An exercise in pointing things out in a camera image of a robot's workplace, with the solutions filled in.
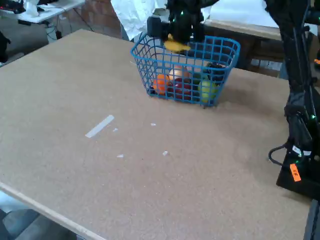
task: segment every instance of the cable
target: cable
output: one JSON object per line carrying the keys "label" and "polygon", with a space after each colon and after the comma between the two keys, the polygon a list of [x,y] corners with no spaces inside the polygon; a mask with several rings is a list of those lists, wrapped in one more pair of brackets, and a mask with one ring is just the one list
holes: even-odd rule
{"label": "cable", "polygon": [[49,38],[51,38],[52,40],[58,40],[58,39],[56,39],[56,38],[51,37],[48,33],[47,33],[47,36],[48,36]]}
{"label": "cable", "polygon": [[[281,149],[285,149],[287,147],[287,144],[283,144],[281,146],[278,146],[278,147],[275,147],[275,148],[272,148],[270,151],[269,151],[269,154],[268,154],[268,158],[269,160],[273,163],[273,164],[276,164],[276,165],[279,165],[281,167],[286,167],[286,168],[290,168],[290,165],[285,165],[277,160],[274,160],[272,158],[272,154],[278,150],[281,150]],[[307,156],[304,155],[304,151],[301,150],[301,155],[299,156],[300,157],[300,160],[297,160],[295,163],[296,164],[300,164],[302,163],[305,159],[307,159]]]}
{"label": "cable", "polygon": [[84,18],[83,18],[75,9],[73,9],[73,10],[75,11],[76,14],[78,14],[78,16],[82,19],[82,21],[90,28],[90,30],[91,30],[92,32],[95,32],[95,31],[92,29],[92,27],[84,20]]}
{"label": "cable", "polygon": [[270,151],[269,151],[269,154],[268,154],[268,158],[269,160],[273,163],[273,164],[276,164],[276,165],[279,165],[279,166],[283,166],[283,164],[277,160],[274,160],[272,158],[272,154],[278,150],[281,150],[281,149],[284,149],[286,147],[285,144],[281,145],[281,146],[278,146],[278,147],[275,147],[275,148],[272,148]]}

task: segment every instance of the orange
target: orange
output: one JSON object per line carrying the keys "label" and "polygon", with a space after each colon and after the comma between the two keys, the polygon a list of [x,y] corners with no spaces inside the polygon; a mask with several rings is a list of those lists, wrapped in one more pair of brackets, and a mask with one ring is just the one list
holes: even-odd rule
{"label": "orange", "polygon": [[169,77],[164,74],[158,74],[153,80],[153,89],[160,95],[165,95],[167,84],[170,82]]}

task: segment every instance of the apple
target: apple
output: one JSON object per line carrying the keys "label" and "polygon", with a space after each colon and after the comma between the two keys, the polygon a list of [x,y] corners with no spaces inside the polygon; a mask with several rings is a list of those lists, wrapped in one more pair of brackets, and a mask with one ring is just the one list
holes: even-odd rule
{"label": "apple", "polygon": [[168,86],[168,94],[176,99],[191,100],[192,86],[190,79],[177,78]]}
{"label": "apple", "polygon": [[174,81],[178,78],[189,78],[190,73],[185,66],[174,65],[173,69],[170,70],[168,77],[170,81]]}
{"label": "apple", "polygon": [[207,104],[210,100],[214,99],[219,86],[210,80],[202,80],[198,85],[201,102]]}

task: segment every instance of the basket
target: basket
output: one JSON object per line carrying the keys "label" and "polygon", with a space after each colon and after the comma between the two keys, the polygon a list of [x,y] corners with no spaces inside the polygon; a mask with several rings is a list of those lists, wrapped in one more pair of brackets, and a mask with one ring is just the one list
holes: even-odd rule
{"label": "basket", "polygon": [[145,34],[131,54],[148,95],[215,106],[237,64],[240,44],[228,38],[205,36],[204,42],[189,42],[188,46],[189,51],[174,53],[166,50],[159,39]]}

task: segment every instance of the tabletop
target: tabletop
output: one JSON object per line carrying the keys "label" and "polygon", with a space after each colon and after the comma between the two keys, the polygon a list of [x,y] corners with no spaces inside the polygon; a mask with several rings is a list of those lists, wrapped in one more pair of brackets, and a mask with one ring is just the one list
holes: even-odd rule
{"label": "tabletop", "polygon": [[39,16],[31,16],[26,12],[14,14],[12,11],[0,10],[0,16],[5,16],[11,19],[23,20],[30,23],[41,23],[55,16],[67,12],[81,5],[84,5],[86,0],[59,0],[57,2],[48,3],[47,5],[39,5],[44,11],[39,12]]}
{"label": "tabletop", "polygon": [[80,30],[0,68],[0,190],[88,240],[303,239],[310,200],[267,160],[288,82],[234,69],[217,107],[152,98],[132,47]]}
{"label": "tabletop", "polygon": [[213,28],[248,34],[260,38],[281,40],[280,30],[277,27],[259,26],[231,21],[220,21],[216,19],[207,19],[205,21],[205,24]]}

